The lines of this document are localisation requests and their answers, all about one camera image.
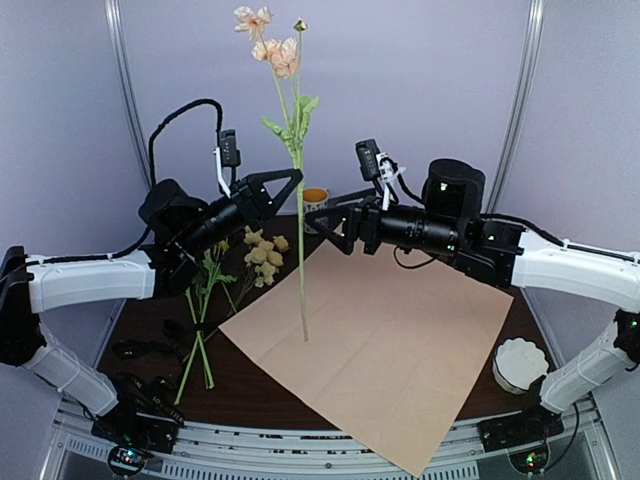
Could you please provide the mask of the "blue fake flower stem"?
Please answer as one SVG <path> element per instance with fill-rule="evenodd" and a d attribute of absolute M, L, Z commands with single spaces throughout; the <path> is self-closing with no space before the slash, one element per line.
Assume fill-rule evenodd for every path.
<path fill-rule="evenodd" d="M 206 353 L 204 340 L 204 325 L 209 306 L 210 294 L 210 289 L 196 286 L 190 287 L 186 293 L 192 321 L 195 326 L 195 336 L 192 351 L 189 354 L 187 361 L 185 378 L 188 378 L 196 354 L 200 353 L 204 368 L 204 383 L 207 390 L 211 390 L 215 387 L 214 377 L 208 354 Z"/>

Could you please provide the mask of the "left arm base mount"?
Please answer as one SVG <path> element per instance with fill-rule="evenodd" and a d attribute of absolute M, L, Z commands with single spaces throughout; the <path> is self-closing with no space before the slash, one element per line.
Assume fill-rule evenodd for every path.
<path fill-rule="evenodd" d="M 113 443 L 106 464 L 117 479 L 140 474 L 155 453 L 172 453 L 178 430 L 185 426 L 183 412 L 158 396 L 143 399 L 120 393 L 115 407 L 104 415 L 82 409 L 92 422 L 91 433 Z"/>

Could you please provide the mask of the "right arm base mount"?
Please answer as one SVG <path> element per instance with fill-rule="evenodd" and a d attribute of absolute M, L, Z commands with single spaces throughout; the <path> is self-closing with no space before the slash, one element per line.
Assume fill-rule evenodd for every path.
<path fill-rule="evenodd" d="M 564 424 L 560 414 L 535 406 L 483 420 L 478 431 L 486 453 L 506 450 L 517 473 L 533 476 L 551 465 L 549 439 L 563 433 Z"/>

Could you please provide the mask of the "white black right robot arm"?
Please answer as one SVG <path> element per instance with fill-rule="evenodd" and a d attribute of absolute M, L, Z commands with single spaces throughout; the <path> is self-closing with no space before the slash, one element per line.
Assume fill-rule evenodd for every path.
<path fill-rule="evenodd" d="M 537 381 L 537 403 L 513 419 L 519 440 L 535 440 L 574 402 L 639 364 L 639 256 L 560 240 L 529 221 L 481 213 L 484 174 L 455 159 L 428 168 L 419 207 L 360 197 L 306 214 L 305 221 L 344 254 L 356 241 L 422 251 L 483 284 L 541 288 L 616 307 L 614 320 L 588 347 Z"/>

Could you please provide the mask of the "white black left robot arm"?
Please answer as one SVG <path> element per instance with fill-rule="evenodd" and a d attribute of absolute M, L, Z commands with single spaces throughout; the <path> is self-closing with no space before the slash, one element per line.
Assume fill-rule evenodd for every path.
<path fill-rule="evenodd" d="M 138 210 L 152 243 L 139 239 L 116 253 L 46 257 L 9 248 L 1 263 L 1 361 L 23 367 L 69 395 L 123 444 L 144 433 L 135 401 L 88 366 L 42 325 L 40 314 L 69 305 L 179 296 L 192 285 L 207 250 L 245 226 L 273 218 L 301 182 L 289 168 L 226 184 L 212 203 L 188 195 L 174 179 L 154 181 Z"/>

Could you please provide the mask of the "yellow fake flower stem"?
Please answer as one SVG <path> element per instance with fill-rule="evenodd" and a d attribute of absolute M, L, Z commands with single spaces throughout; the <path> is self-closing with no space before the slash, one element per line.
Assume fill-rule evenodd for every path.
<path fill-rule="evenodd" d="M 191 352 L 187 357 L 180 386 L 174 400 L 175 405 L 181 403 L 187 380 L 189 379 L 197 354 L 200 354 L 203 364 L 205 388 L 210 390 L 215 387 L 214 377 L 205 347 L 204 326 L 214 287 L 221 285 L 223 290 L 227 292 L 227 286 L 237 281 L 235 276 L 222 271 L 222 261 L 229 249 L 229 242 L 222 240 L 217 242 L 212 248 L 206 250 L 200 260 L 196 277 L 185 292 L 191 320 L 195 327 L 195 338 Z"/>

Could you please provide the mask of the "peach wrapping paper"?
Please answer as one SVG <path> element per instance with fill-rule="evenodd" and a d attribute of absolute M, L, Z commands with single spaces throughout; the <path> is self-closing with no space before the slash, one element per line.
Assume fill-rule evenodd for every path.
<path fill-rule="evenodd" d="M 389 246 L 321 244 L 222 326 L 249 359 L 345 434 L 420 475 L 491 353 L 511 297 Z"/>

